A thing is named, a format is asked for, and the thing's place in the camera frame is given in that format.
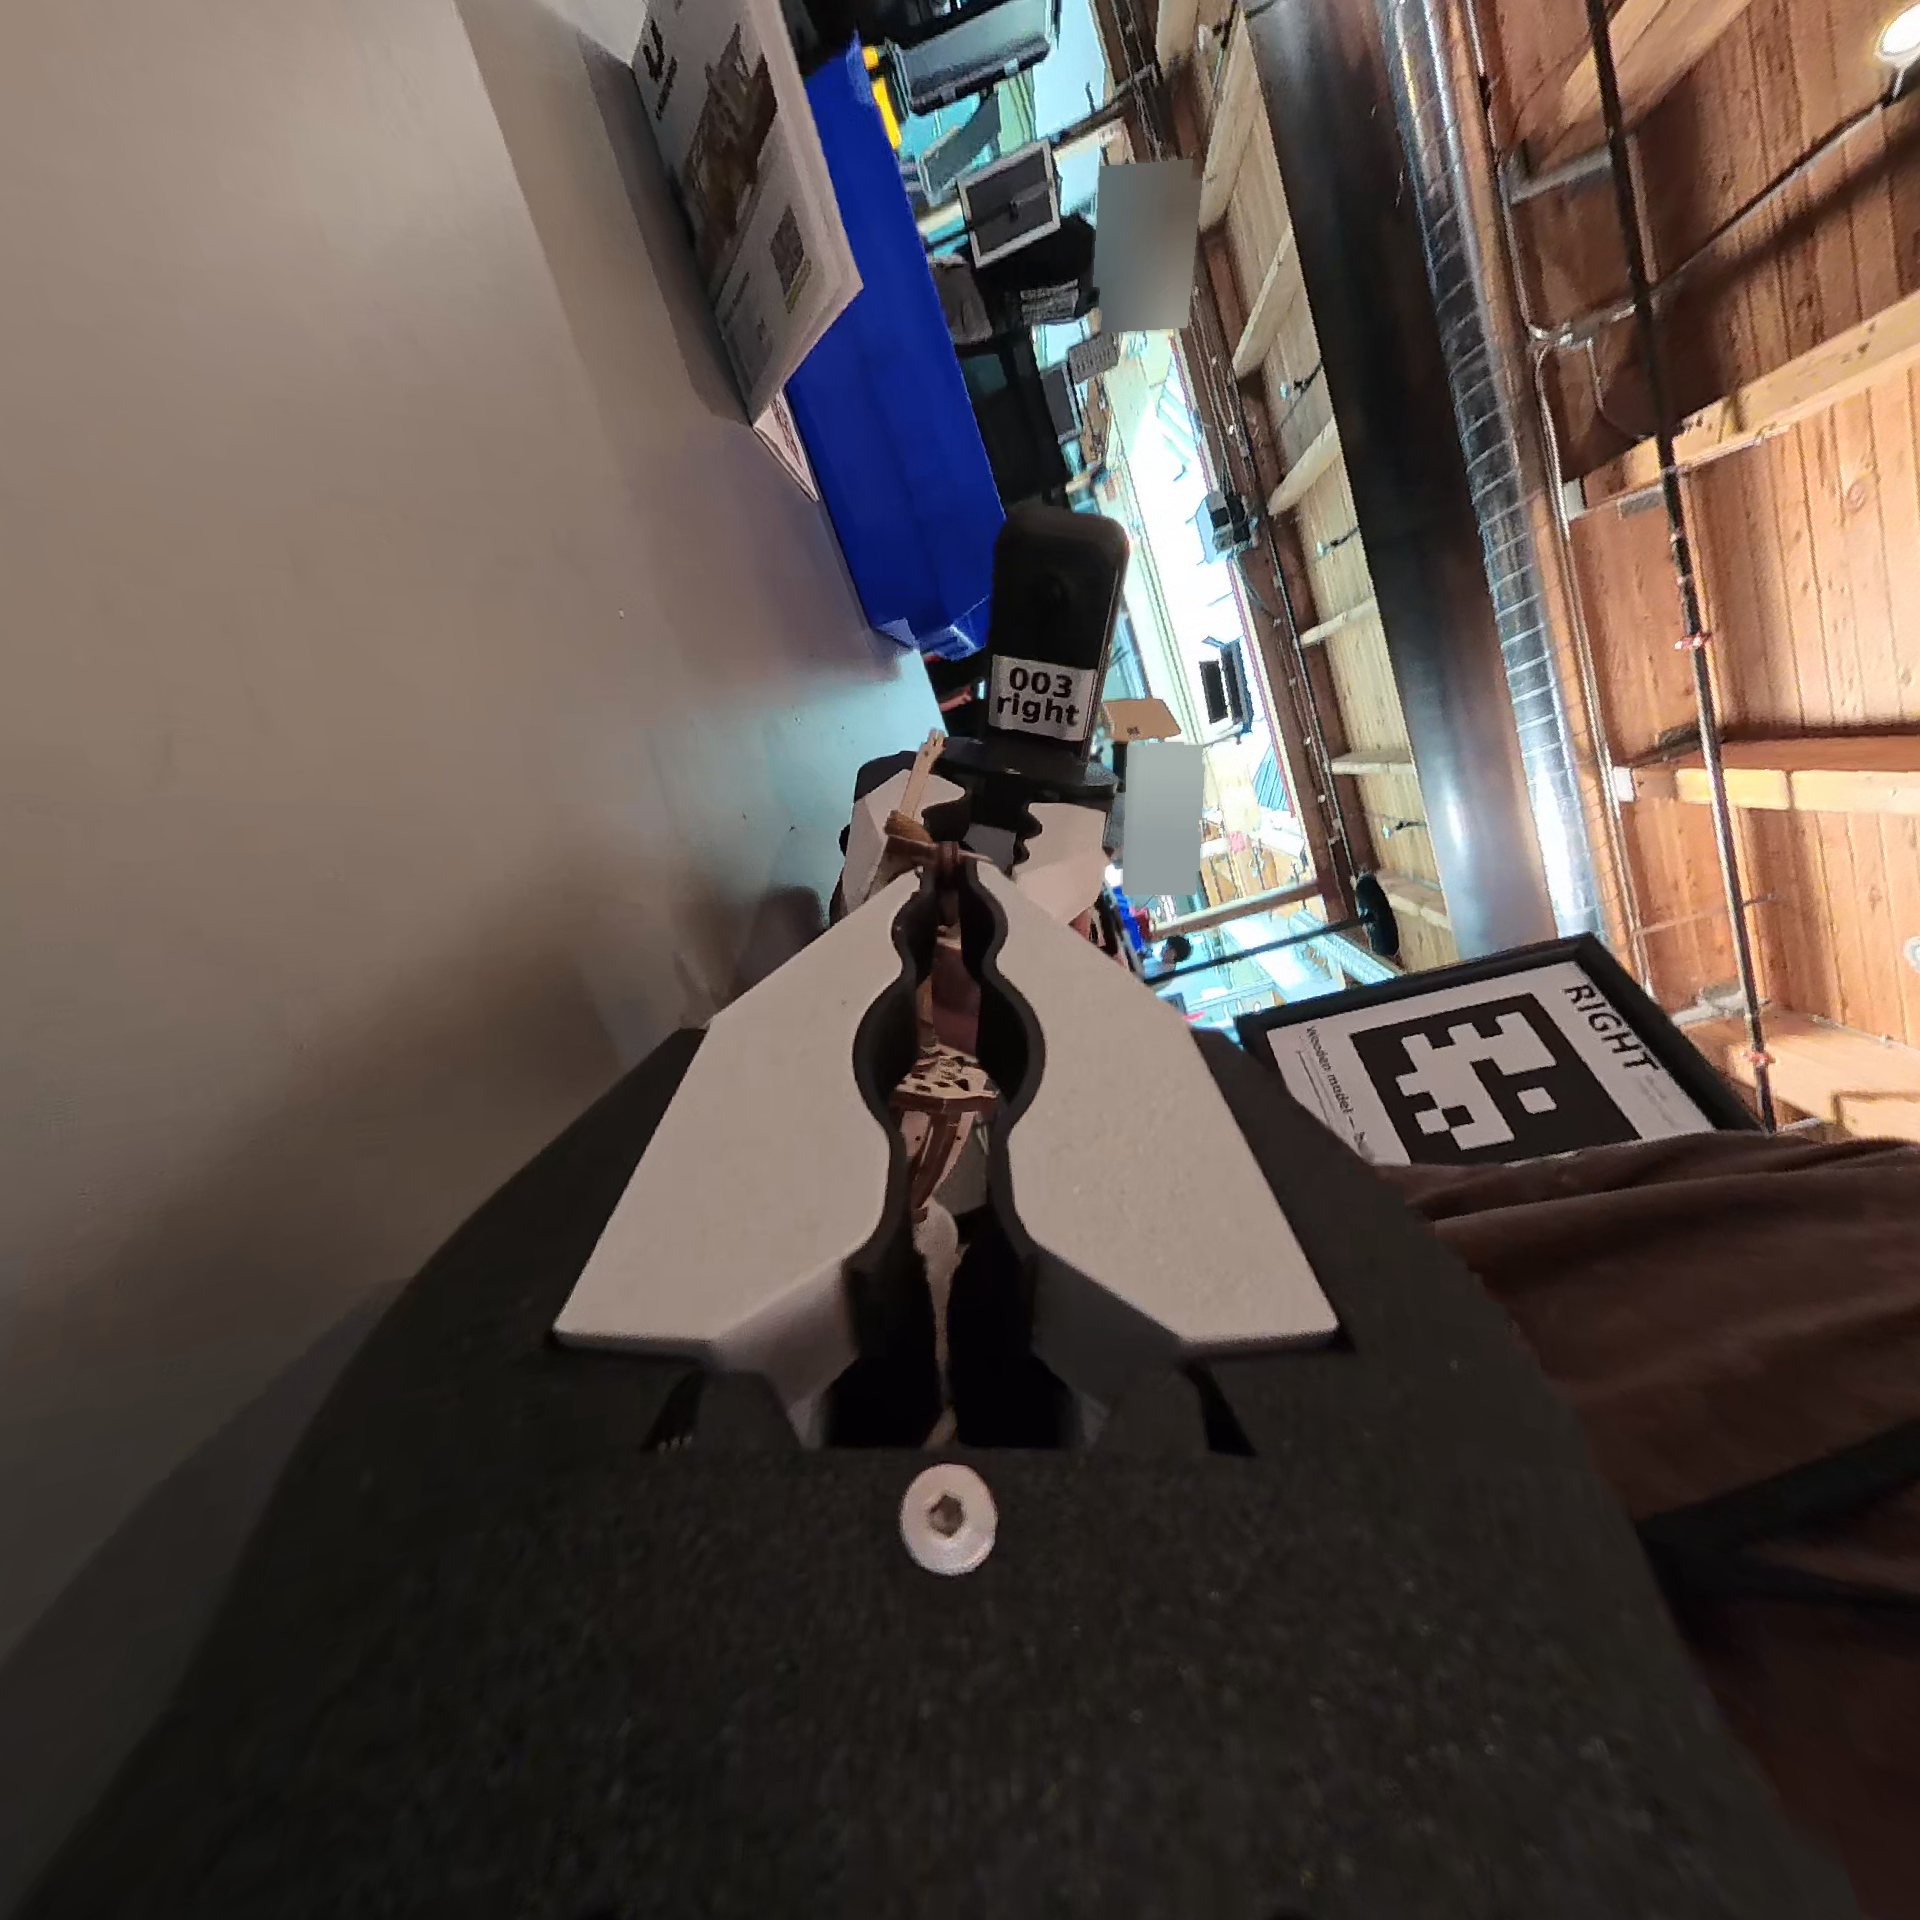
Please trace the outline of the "wooden model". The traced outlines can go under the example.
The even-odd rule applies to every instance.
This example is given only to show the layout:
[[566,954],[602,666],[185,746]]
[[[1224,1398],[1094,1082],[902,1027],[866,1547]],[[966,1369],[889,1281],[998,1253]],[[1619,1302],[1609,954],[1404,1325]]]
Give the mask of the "wooden model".
[[911,1201],[923,1217],[938,1190],[954,1171],[975,1129],[999,1104],[999,1090],[977,1058],[977,1026],[961,1030],[962,1017],[977,1017],[979,986],[969,973],[962,938],[962,889],[977,855],[962,833],[928,826],[928,809],[961,803],[934,798],[940,783],[938,760],[947,731],[934,727],[918,746],[881,815],[881,840],[866,895],[883,883],[913,878],[931,902],[931,959],[918,986],[918,1055],[891,1091],[891,1109],[911,1146]]

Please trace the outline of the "silver spiral air duct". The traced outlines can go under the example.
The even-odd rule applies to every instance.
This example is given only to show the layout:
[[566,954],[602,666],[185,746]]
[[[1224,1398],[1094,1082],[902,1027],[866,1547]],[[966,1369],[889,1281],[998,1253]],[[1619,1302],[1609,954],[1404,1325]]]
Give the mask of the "silver spiral air duct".
[[1545,552],[1545,491],[1530,475],[1521,347],[1505,317],[1498,245],[1487,231],[1494,213],[1471,150],[1476,72],[1466,6],[1386,2],[1376,11],[1531,838],[1554,927],[1602,935],[1604,872],[1577,776],[1577,703]]

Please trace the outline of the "blue plastic bin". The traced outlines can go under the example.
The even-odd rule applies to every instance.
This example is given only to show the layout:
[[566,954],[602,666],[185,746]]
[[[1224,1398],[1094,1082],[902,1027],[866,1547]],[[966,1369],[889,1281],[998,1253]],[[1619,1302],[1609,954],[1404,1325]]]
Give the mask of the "blue plastic bin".
[[870,625],[962,661],[987,640],[1006,512],[858,43],[804,89],[859,291],[785,394]]

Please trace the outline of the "black floor lamp stand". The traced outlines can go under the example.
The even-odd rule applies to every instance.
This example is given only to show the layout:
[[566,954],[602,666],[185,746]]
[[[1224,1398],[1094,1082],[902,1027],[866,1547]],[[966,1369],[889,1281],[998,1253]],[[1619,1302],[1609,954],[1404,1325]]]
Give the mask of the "black floor lamp stand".
[[1401,954],[1401,925],[1395,905],[1391,902],[1383,883],[1376,875],[1360,875],[1354,883],[1354,902],[1358,909],[1346,918],[1335,921],[1315,921],[1311,925],[1300,925],[1298,929],[1284,933],[1276,938],[1267,938],[1247,947],[1222,951],[1204,957],[1182,957],[1174,967],[1163,967],[1159,973],[1152,973],[1151,979],[1161,984],[1175,977],[1201,976],[1207,970],[1247,965],[1270,953],[1282,953],[1298,946],[1311,946],[1323,938],[1342,938],[1351,933],[1363,935],[1368,947],[1386,959],[1395,962]]

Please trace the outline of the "black framed marker sign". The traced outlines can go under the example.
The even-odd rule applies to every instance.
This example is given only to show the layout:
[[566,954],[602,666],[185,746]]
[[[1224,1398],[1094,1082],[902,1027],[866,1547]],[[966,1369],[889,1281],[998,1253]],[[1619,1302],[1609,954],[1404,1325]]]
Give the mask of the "black framed marker sign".
[[1241,1014],[1234,1027],[1376,1168],[1508,1168],[1760,1129],[1588,933]]

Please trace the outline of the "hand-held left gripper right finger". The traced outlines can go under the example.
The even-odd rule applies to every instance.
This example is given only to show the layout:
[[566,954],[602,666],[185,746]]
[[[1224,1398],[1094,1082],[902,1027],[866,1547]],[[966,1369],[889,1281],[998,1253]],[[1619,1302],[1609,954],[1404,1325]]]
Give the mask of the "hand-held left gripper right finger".
[[1194,1360],[1311,1351],[1337,1311],[1190,1022],[1026,897],[979,875],[980,1043],[1020,1070],[994,1207],[1033,1275],[1031,1346],[1099,1403]]

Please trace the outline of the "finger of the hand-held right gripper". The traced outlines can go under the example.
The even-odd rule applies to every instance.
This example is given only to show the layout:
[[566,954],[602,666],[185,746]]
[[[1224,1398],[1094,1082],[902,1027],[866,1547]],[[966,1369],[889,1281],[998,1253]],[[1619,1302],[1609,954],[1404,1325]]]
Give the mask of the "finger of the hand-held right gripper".
[[878,889],[913,872],[934,855],[923,823],[928,779],[920,771],[884,776],[856,798],[843,867],[836,882],[836,918],[858,911]]
[[1107,883],[1108,813],[1078,801],[1031,801],[1026,821],[1025,897],[1059,922],[1082,921]]

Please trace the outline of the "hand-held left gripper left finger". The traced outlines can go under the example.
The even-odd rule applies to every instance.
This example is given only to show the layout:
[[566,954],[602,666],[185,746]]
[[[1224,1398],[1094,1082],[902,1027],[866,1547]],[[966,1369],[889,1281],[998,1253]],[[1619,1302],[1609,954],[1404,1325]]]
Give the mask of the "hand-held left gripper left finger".
[[923,1433],[923,1258],[895,1091],[920,1058],[923,882],[849,911],[697,1034],[553,1335]]

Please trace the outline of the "black equipment case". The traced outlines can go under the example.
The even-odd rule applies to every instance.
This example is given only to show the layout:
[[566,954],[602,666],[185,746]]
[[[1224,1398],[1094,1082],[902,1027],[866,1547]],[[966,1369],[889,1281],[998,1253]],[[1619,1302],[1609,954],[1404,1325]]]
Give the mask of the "black equipment case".
[[902,3],[881,33],[908,113],[961,104],[1039,65],[1056,45],[1060,2]]

